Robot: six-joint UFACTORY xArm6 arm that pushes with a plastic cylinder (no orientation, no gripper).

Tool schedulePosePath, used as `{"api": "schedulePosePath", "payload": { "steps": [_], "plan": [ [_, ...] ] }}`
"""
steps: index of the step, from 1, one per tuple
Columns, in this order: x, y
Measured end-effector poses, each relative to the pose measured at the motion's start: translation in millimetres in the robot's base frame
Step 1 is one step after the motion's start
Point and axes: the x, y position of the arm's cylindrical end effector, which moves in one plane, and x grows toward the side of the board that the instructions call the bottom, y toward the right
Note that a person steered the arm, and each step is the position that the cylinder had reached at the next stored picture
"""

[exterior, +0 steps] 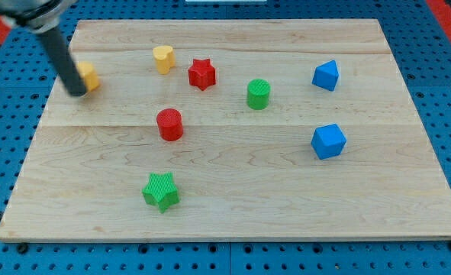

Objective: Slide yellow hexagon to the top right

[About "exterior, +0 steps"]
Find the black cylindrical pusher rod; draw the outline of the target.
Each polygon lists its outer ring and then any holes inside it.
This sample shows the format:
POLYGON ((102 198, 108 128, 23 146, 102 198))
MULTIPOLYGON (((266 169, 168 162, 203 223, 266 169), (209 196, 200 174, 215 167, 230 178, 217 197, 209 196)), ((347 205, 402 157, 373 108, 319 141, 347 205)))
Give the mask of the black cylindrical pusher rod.
POLYGON ((53 68, 72 97, 81 97, 87 93, 87 88, 72 59, 66 45, 66 38, 58 26, 37 35, 45 49, 47 56, 53 64, 53 68))

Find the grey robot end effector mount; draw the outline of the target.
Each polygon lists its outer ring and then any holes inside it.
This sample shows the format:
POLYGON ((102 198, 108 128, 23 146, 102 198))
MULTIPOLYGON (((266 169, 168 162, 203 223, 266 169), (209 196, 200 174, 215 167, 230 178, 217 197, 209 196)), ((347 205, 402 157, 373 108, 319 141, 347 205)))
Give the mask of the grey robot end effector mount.
POLYGON ((76 0, 0 0, 0 15, 9 27, 41 34, 55 28, 60 16, 76 0))

